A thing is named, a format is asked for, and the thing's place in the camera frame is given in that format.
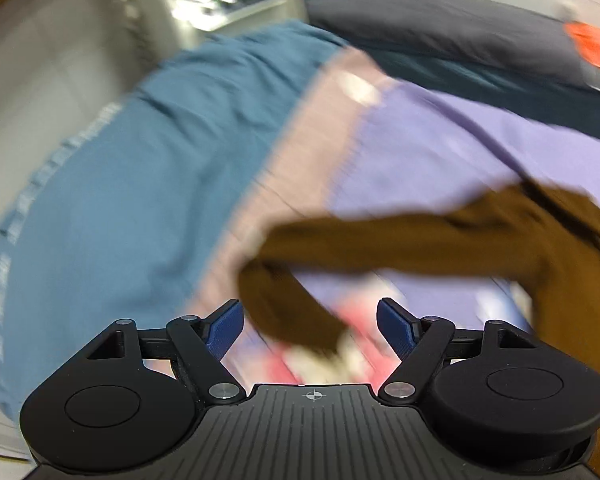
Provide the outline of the brown knit sweater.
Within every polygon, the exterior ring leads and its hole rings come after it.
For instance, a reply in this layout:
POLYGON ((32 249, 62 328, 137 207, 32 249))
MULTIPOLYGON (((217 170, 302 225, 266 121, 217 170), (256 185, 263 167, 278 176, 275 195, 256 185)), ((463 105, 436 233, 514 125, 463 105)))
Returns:
POLYGON ((268 336, 333 352, 346 324, 295 270, 488 276, 530 296, 533 330, 454 336, 414 404, 444 454, 498 474, 581 467, 600 477, 600 208, 523 180, 444 214, 312 218, 276 226, 240 269, 239 297, 268 336))

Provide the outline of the purple floral bed sheet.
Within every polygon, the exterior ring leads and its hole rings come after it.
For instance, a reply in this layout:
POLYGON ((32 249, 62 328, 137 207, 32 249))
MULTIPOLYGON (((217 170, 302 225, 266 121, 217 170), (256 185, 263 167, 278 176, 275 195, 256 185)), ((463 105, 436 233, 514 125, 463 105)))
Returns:
MULTIPOLYGON (((392 78, 347 49, 322 71, 234 212, 188 310, 203 316, 236 296, 239 263, 273 224, 321 214, 440 212, 521 174, 585 192, 600 206, 600 140, 392 78)), ((460 328, 491 318, 527 328, 532 317, 521 287, 496 278, 320 271, 300 280, 352 327, 346 382, 379 386, 398 362, 377 329, 381 298, 460 328)))

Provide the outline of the orange towel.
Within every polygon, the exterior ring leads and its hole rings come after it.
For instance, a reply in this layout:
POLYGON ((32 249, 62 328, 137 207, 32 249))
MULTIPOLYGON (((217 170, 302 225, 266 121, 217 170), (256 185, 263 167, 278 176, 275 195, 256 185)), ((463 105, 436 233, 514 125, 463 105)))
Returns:
POLYGON ((600 27, 574 22, 565 24, 564 29, 582 58, 600 69, 600 27))

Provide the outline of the dark grey blanket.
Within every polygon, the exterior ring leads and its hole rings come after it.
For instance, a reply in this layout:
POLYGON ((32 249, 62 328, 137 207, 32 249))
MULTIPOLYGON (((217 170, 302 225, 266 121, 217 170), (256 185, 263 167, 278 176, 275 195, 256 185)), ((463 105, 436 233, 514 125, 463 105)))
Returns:
POLYGON ((489 0, 306 0, 310 22, 361 46, 477 63, 600 92, 564 24, 489 0))

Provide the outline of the teal blue duvet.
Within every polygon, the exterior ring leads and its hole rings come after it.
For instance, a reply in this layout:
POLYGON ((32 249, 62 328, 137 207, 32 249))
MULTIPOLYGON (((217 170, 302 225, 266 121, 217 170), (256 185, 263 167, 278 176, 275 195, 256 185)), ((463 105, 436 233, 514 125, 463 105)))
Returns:
POLYGON ((0 220, 0 410, 117 318, 196 290, 242 193, 346 42, 298 21, 164 61, 36 170, 0 220))

